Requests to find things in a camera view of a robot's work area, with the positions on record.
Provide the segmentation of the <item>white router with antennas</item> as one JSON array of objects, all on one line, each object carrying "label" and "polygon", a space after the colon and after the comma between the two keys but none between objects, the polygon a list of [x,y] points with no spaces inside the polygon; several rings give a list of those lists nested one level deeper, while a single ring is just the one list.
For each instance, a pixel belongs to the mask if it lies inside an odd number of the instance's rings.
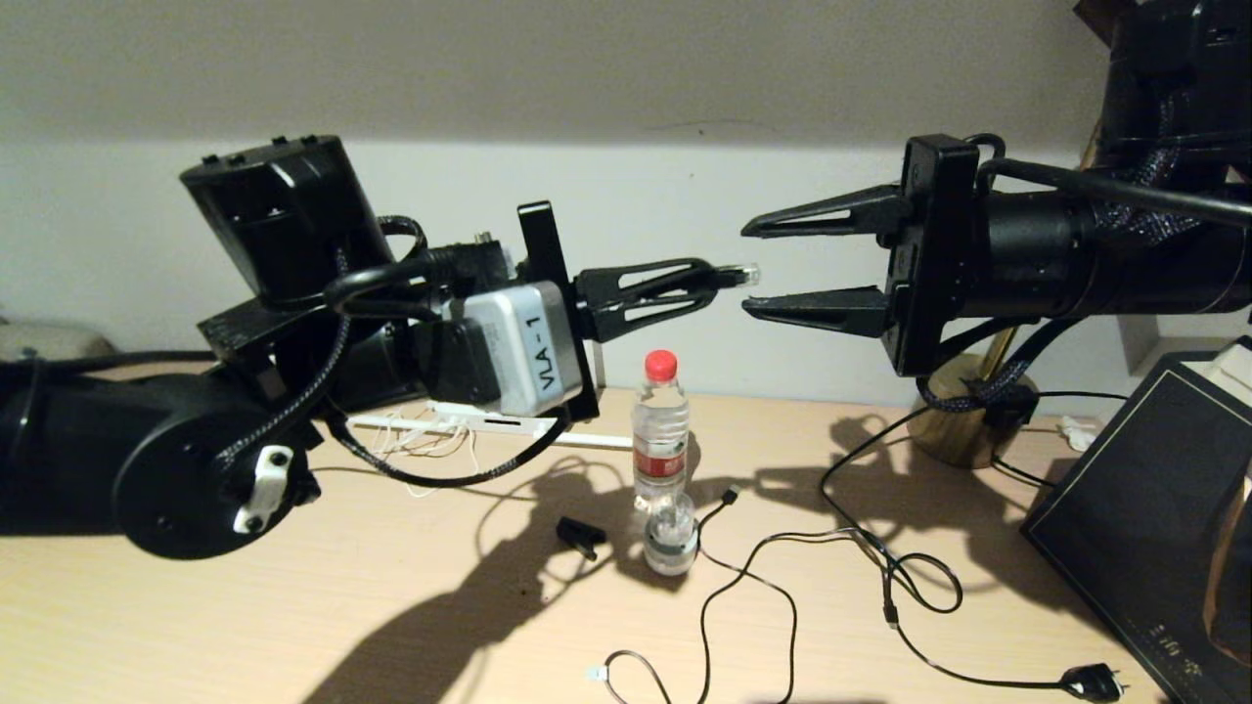
[{"label": "white router with antennas", "polygon": [[[419,435],[452,435],[458,428],[470,428],[477,433],[515,435],[540,438],[552,427],[553,418],[515,418],[495,412],[483,412],[464,405],[442,405],[428,401],[419,418],[402,418],[398,411],[383,415],[357,415],[348,418],[351,427],[389,428],[389,431],[416,432]],[[600,435],[568,426],[555,440],[556,445],[568,447],[601,447],[627,451],[632,448],[629,435]]]}]

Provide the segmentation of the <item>small white round device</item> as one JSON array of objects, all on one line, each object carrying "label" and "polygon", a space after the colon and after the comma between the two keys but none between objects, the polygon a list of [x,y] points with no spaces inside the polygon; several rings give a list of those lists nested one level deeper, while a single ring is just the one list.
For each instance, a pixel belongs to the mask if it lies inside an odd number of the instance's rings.
[{"label": "small white round device", "polygon": [[694,499],[679,492],[654,504],[644,527],[644,557],[649,569],[662,576],[690,571],[700,544]]}]

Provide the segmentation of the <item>clear bottle with red cap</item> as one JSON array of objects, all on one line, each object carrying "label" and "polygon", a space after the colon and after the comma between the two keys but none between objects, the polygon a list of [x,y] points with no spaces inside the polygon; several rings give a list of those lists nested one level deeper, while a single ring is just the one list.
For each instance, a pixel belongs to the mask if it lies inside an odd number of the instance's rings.
[{"label": "clear bottle with red cap", "polygon": [[632,406],[635,509],[654,514],[689,484],[690,405],[679,380],[679,358],[652,349]]}]

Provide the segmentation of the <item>brass desk lamp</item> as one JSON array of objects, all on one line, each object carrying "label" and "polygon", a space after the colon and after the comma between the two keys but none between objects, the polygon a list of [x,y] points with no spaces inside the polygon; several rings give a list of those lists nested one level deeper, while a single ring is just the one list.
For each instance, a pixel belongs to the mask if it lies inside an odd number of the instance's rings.
[{"label": "brass desk lamp", "polygon": [[[1109,45],[1117,19],[1131,13],[1141,0],[1064,0],[1070,13],[1078,18],[1103,45]],[[985,382],[1007,366],[1007,356],[1017,338],[1019,326],[997,329],[988,334],[988,347],[979,355],[972,353],[967,343],[959,355],[935,371],[926,381],[925,388],[938,398],[957,398],[967,391],[965,381]],[[970,412],[944,412],[930,407],[908,423],[911,438],[930,458],[960,468],[982,468],[989,466],[998,448],[1010,443],[1020,426],[1019,420],[997,428],[987,422],[987,410]]]}]

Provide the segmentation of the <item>small black plastic clip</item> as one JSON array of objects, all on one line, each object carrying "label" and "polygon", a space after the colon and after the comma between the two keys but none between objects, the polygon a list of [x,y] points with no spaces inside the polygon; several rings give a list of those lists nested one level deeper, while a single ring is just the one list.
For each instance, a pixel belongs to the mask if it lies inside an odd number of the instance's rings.
[{"label": "small black plastic clip", "polygon": [[587,561],[598,561],[598,545],[606,541],[603,529],[583,521],[561,516],[556,525],[556,535],[565,547],[570,547]]}]

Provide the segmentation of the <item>white tissue box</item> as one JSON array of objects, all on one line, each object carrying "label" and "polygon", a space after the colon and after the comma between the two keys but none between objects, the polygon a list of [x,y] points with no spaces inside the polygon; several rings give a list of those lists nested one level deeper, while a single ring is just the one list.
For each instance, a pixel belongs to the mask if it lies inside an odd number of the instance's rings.
[{"label": "white tissue box", "polygon": [[1252,411],[1252,337],[1231,339],[1214,352],[1179,355],[1178,361]]}]

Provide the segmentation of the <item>large black flat box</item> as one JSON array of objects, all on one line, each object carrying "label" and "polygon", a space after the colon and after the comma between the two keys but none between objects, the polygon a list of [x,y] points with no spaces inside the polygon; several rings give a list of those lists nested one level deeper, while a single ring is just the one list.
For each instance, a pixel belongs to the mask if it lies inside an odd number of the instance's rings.
[{"label": "large black flat box", "polygon": [[1252,669],[1202,624],[1203,531],[1252,474],[1252,411],[1163,356],[1023,534],[1172,704],[1252,704]]}]

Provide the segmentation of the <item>grey pillow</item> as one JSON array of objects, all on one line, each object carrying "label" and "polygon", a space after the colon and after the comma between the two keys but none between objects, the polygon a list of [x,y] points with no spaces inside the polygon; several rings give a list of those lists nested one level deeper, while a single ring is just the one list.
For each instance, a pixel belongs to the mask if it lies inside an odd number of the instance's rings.
[{"label": "grey pillow", "polygon": [[75,324],[38,324],[0,318],[0,362],[93,358],[116,353],[101,333]]}]

